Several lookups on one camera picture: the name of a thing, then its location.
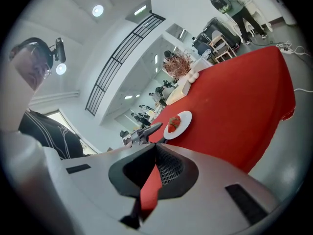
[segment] power strip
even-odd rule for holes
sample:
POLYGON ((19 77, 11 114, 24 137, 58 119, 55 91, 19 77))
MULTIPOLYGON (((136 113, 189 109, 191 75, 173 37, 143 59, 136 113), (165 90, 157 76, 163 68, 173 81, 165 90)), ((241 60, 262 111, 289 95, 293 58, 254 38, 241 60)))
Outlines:
POLYGON ((280 49, 280 52, 281 52, 281 53, 285 53, 285 54, 289 54, 289 55, 291 55, 291 54, 292 54, 292 52, 291 52, 291 50, 290 50, 290 49, 285 50, 284 48, 281 48, 281 49, 280 49))

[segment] white plate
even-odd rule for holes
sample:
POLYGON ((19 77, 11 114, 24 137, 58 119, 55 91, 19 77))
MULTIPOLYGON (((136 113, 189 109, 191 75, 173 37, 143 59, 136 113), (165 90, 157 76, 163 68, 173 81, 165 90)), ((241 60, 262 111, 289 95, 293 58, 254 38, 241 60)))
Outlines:
POLYGON ((184 111, 178 114, 180 116, 180 125, 179 127, 172 133, 168 132, 168 125, 165 127, 164 130, 164 137, 168 140, 177 138, 180 134, 182 134, 187 127, 189 126, 192 118, 192 114, 190 111, 184 111))

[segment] mesh vent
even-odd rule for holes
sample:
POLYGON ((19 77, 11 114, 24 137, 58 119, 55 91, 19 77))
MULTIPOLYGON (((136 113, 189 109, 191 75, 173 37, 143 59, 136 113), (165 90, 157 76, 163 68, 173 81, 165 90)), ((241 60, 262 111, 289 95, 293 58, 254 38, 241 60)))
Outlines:
POLYGON ((156 165, 160 172, 162 185, 164 186, 181 174, 183 164, 180 159, 174 157, 160 146, 157 146, 156 148, 156 165))

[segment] red tablecloth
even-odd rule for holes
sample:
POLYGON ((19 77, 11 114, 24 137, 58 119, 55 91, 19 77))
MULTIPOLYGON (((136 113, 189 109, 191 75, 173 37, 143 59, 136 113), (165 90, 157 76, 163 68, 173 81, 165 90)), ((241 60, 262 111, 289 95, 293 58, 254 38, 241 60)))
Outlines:
MULTIPOLYGON (((163 126, 149 141, 163 138, 170 117, 190 111, 189 127, 168 144, 221 158, 248 173, 268 147, 279 121, 291 117, 294 108, 285 60, 277 47, 267 47, 201 71, 188 95, 155 119, 153 123, 163 126)), ((141 190, 143 209, 155 206, 160 187, 154 171, 141 190)))

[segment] window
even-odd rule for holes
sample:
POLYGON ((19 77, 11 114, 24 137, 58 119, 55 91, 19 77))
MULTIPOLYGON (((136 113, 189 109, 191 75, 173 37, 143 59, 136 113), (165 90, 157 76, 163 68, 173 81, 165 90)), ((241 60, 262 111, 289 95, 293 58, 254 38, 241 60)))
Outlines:
MULTIPOLYGON (((46 116, 48 118, 51 118, 57 122, 59 122, 60 124, 62 124, 63 126, 65 126, 67 129, 69 129, 72 133, 75 133, 74 130, 70 127, 70 125, 66 122, 66 120, 64 119, 64 117, 62 116, 62 114, 59 111, 56 112, 51 112, 46 114, 46 116)), ((97 154, 93 149, 91 149, 89 147, 89 145, 87 145, 81 138, 79 138, 80 144, 83 147, 83 151, 84 154, 97 154)))

